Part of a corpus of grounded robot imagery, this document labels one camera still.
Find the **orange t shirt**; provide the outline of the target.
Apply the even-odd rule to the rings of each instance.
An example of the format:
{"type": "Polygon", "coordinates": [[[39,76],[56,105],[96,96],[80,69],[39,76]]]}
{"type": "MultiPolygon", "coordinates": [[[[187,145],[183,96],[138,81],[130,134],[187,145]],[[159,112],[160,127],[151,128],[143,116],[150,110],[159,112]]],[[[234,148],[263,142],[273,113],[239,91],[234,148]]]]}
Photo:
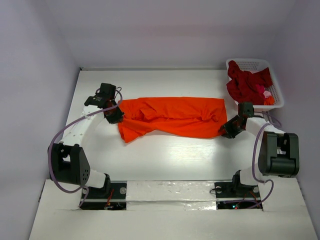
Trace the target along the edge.
{"type": "Polygon", "coordinates": [[[180,137],[211,139],[220,136],[227,121],[225,101],[207,97],[140,97],[120,104],[124,118],[118,131],[130,143],[153,131],[180,137]]]}

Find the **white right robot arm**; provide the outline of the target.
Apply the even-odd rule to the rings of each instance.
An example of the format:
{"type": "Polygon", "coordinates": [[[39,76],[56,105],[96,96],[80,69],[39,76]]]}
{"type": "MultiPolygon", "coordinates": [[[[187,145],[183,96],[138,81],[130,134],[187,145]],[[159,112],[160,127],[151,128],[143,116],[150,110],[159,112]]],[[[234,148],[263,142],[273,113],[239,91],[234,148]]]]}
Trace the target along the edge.
{"type": "Polygon", "coordinates": [[[291,178],[300,170],[298,135],[272,125],[250,102],[238,104],[238,114],[219,133],[234,139],[244,131],[255,136],[251,166],[238,170],[229,182],[216,182],[213,190],[218,198],[245,198],[259,184],[271,183],[271,177],[291,178]]]}

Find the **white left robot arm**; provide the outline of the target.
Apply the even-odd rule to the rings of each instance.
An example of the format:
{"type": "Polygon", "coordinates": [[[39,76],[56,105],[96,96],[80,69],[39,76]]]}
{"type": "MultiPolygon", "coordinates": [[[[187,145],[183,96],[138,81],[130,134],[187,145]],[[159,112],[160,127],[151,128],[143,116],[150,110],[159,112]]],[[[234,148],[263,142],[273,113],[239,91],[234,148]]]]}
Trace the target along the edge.
{"type": "Polygon", "coordinates": [[[110,194],[110,178],[106,173],[92,170],[85,154],[85,146],[97,126],[104,120],[117,124],[123,120],[120,109],[121,89],[109,83],[102,83],[93,96],[84,102],[81,115],[61,129],[48,147],[49,175],[63,192],[73,194],[62,184],[80,189],[93,189],[97,196],[104,198],[110,194]]]}

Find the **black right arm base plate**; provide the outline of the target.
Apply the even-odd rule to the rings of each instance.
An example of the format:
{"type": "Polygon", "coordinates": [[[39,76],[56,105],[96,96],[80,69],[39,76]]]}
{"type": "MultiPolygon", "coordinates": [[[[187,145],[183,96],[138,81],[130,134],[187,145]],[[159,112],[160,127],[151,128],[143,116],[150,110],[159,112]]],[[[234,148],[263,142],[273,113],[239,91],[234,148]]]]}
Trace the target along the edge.
{"type": "Polygon", "coordinates": [[[218,181],[210,191],[215,195],[218,210],[263,209],[257,185],[243,185],[232,181],[218,181]]]}

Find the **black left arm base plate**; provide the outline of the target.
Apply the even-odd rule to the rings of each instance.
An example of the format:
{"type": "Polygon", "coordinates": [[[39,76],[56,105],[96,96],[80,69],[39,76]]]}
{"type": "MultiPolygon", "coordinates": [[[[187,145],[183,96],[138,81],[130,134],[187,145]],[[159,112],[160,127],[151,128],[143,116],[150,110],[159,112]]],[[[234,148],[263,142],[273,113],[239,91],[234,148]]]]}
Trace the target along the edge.
{"type": "Polygon", "coordinates": [[[127,181],[112,181],[107,193],[98,193],[98,190],[89,187],[81,193],[80,208],[82,210],[122,211],[127,209],[126,193],[127,181]]]}

